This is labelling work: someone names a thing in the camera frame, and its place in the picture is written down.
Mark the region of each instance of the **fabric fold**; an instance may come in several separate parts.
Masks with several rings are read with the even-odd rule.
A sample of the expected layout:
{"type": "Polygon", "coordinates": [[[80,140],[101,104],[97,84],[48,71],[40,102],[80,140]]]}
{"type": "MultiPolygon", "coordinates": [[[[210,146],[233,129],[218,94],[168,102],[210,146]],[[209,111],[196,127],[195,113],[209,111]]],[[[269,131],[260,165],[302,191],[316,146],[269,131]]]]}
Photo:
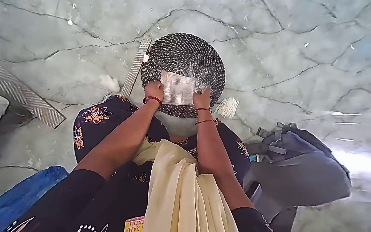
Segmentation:
{"type": "Polygon", "coordinates": [[[137,165],[154,161],[145,232],[237,232],[231,210],[212,174],[199,175],[197,161],[167,140],[144,140],[137,165]]]}

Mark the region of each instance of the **blue object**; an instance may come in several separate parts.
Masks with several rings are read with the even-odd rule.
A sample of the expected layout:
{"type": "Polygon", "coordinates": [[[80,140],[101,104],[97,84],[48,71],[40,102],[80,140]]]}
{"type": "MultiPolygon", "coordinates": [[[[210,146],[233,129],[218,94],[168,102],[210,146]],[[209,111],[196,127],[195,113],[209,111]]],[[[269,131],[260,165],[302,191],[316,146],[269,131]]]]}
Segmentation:
{"type": "Polygon", "coordinates": [[[254,155],[250,155],[250,163],[251,162],[259,162],[258,160],[258,155],[254,154],[254,155]]]}
{"type": "Polygon", "coordinates": [[[0,196],[0,231],[19,218],[36,203],[50,188],[67,177],[61,166],[51,166],[40,171],[0,196]]]}

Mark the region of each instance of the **woman's arm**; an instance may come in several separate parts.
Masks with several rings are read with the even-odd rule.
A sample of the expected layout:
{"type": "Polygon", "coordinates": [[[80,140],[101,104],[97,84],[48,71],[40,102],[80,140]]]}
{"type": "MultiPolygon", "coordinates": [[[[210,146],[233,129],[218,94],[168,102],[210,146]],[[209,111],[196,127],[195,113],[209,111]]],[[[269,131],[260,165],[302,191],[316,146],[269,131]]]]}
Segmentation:
{"type": "MultiPolygon", "coordinates": [[[[195,108],[210,107],[210,88],[201,95],[194,94],[195,108]]],[[[198,121],[213,119],[208,110],[198,111],[198,121]]],[[[240,207],[254,208],[234,175],[227,151],[213,121],[198,124],[198,168],[201,173],[211,173],[231,210],[240,207]]]]}
{"type": "MultiPolygon", "coordinates": [[[[149,83],[145,88],[145,95],[162,101],[164,99],[163,85],[159,82],[149,83]]],[[[134,158],[159,106],[160,103],[157,100],[148,99],[145,105],[138,108],[95,146],[74,170],[91,170],[108,180],[118,167],[134,158]]]]}

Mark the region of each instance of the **round black mat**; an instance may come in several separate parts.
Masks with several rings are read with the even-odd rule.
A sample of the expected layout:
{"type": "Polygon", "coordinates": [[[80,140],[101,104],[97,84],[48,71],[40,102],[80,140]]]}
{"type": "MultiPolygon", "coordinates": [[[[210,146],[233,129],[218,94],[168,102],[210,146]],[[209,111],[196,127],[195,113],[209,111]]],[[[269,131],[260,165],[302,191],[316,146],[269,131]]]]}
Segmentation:
{"type": "MultiPolygon", "coordinates": [[[[161,71],[195,77],[198,92],[211,87],[210,108],[219,100],[225,84],[223,62],[205,40],[191,34],[168,34],[155,41],[148,50],[148,63],[141,72],[143,87],[151,81],[161,81],[161,71]]],[[[180,118],[196,118],[193,106],[163,104],[160,111],[180,118]]]]}

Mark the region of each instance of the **woman's right hand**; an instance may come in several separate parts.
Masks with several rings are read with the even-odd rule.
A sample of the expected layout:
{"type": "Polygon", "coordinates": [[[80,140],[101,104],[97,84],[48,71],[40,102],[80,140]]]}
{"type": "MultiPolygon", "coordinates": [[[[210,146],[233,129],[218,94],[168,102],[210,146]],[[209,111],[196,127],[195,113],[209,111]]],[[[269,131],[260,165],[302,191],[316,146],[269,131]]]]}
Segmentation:
{"type": "Polygon", "coordinates": [[[194,108],[210,108],[210,92],[211,88],[208,86],[204,89],[202,94],[193,94],[194,108]]]}

